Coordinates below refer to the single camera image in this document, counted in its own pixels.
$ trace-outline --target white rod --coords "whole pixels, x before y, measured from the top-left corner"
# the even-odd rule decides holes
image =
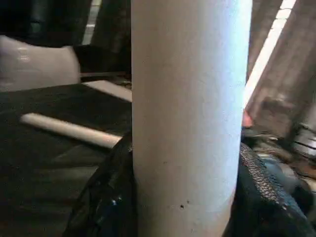
[[[132,91],[129,89],[126,89],[125,87],[115,85],[111,82],[108,82],[106,80],[97,80],[97,81],[91,81],[91,82],[85,82],[83,83],[86,86],[89,86],[93,89],[99,90],[103,93],[110,94],[112,96],[115,96],[117,98],[132,102]]]
[[[251,0],[133,0],[139,237],[219,237],[237,181]]]
[[[112,148],[121,139],[119,136],[39,114],[23,115],[21,121],[34,127],[106,148]]]

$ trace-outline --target black surface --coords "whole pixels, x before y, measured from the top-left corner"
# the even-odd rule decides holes
[[[19,122],[40,113],[111,134],[131,128],[131,104],[84,85],[0,94],[0,236],[58,237],[101,149]]]
[[[294,198],[267,170],[261,159],[243,144],[227,236],[316,236]]]

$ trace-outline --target black mat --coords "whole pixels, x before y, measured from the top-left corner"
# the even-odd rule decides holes
[[[23,125],[25,113],[123,135],[131,104],[84,85],[0,94],[0,236],[58,237],[109,150]]]

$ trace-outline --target white cylinder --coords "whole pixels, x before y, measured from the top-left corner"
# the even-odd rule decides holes
[[[23,115],[21,121],[37,128],[106,148],[113,148],[121,139],[119,136],[39,114]]]
[[[133,0],[140,237],[218,237],[234,198],[251,0]]]

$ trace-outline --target pvc pipe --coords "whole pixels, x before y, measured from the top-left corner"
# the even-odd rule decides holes
[[[218,237],[237,168],[251,0],[133,0],[140,237]]]
[[[103,93],[110,94],[112,96],[115,96],[117,98],[120,98],[122,100],[126,100],[129,102],[132,102],[132,91],[129,89],[126,89],[125,87],[115,85],[111,82],[108,82],[106,80],[97,80],[97,81],[91,81],[91,82],[85,82],[83,83],[86,86],[89,86],[93,89],[99,90]]]
[[[39,114],[23,115],[21,117],[21,121],[34,127],[106,148],[113,148],[114,145],[121,139],[119,136]]]

